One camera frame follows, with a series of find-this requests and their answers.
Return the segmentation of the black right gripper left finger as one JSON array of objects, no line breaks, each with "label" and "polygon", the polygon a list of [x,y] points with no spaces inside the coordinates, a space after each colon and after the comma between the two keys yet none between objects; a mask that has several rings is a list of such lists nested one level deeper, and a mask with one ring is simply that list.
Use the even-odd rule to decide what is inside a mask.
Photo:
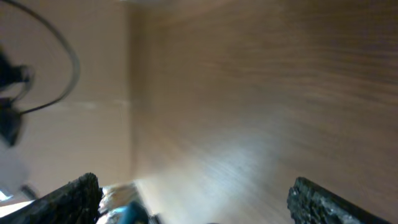
[{"label": "black right gripper left finger", "polygon": [[95,224],[103,196],[98,178],[85,173],[1,218],[1,224]]}]

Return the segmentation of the black smartphone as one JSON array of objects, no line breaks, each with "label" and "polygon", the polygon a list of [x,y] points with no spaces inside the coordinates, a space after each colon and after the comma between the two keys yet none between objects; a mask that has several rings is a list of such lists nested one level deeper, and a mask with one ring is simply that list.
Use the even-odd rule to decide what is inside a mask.
[{"label": "black smartphone", "polygon": [[164,223],[146,207],[135,182],[104,186],[102,192],[96,224]]}]

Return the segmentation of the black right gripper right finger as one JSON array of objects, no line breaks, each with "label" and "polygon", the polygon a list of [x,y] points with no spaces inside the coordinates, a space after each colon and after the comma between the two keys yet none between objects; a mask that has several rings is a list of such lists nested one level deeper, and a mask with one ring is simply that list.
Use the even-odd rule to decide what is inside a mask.
[{"label": "black right gripper right finger", "polygon": [[304,177],[289,189],[287,208],[295,224],[390,224]]}]

